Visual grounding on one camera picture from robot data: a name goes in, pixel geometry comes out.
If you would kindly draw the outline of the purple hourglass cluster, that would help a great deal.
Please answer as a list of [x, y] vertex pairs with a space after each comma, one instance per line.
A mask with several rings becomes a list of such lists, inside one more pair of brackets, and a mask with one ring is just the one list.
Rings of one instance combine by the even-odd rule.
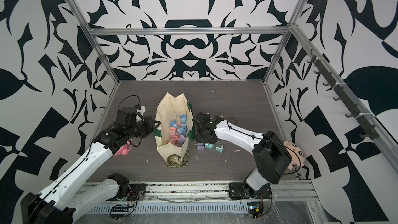
[[204, 149], [205, 149], [205, 146], [204, 146], [203, 143], [197, 143], [197, 150], [198, 150], [198, 151], [202, 151], [202, 150], [204, 150]]

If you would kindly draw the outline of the dark blue hourglass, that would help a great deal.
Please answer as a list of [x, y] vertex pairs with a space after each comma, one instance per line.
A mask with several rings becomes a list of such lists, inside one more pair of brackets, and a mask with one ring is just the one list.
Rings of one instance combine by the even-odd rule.
[[180, 128], [183, 128], [185, 130], [187, 130], [187, 116], [186, 115], [181, 115], [180, 116]]

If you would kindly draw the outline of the cream canvas tote bag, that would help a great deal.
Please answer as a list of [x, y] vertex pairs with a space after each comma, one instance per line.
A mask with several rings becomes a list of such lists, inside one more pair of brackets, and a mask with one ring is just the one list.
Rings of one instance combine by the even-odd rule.
[[165, 166], [188, 167], [189, 145], [195, 140], [192, 105], [183, 93], [178, 96], [166, 93], [157, 106], [155, 119], [161, 123], [154, 136]]

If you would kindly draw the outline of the pink hourglass front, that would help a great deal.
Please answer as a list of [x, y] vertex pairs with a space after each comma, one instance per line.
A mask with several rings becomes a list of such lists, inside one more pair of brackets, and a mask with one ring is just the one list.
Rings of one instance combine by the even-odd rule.
[[177, 128], [176, 127], [169, 127], [169, 135], [171, 138], [178, 138], [179, 137], [179, 133], [177, 132]]

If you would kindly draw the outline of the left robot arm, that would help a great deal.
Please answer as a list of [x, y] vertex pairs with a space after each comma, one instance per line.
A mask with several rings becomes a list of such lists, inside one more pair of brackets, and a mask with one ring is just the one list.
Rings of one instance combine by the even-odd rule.
[[29, 193], [20, 202], [24, 224], [73, 224], [102, 202], [127, 197], [129, 180], [119, 173], [110, 175], [99, 185], [77, 194], [82, 185], [107, 160], [127, 155], [133, 138], [143, 140], [161, 122], [145, 116], [145, 107], [118, 108], [116, 120], [101, 131], [84, 154], [58, 179], [38, 194]]

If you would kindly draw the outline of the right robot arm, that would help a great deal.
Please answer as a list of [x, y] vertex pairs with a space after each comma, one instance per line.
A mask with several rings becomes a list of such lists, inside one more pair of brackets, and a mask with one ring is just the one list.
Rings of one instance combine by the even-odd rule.
[[271, 197], [271, 184], [276, 185], [287, 170], [294, 168], [293, 150], [285, 146], [272, 131], [257, 133], [238, 127], [220, 116], [202, 112], [193, 117], [197, 143], [230, 142], [253, 155], [256, 168], [242, 183], [229, 183], [232, 200]]

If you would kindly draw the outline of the green hourglass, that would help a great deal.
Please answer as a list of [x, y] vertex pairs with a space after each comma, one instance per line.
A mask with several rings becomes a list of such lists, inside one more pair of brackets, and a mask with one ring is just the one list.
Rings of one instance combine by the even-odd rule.
[[206, 144], [205, 144], [205, 148], [206, 148], [206, 149], [214, 149], [215, 151], [217, 151], [217, 152], [219, 152], [219, 153], [223, 153], [224, 145], [217, 146], [217, 145], [215, 145], [215, 144], [206, 143]]

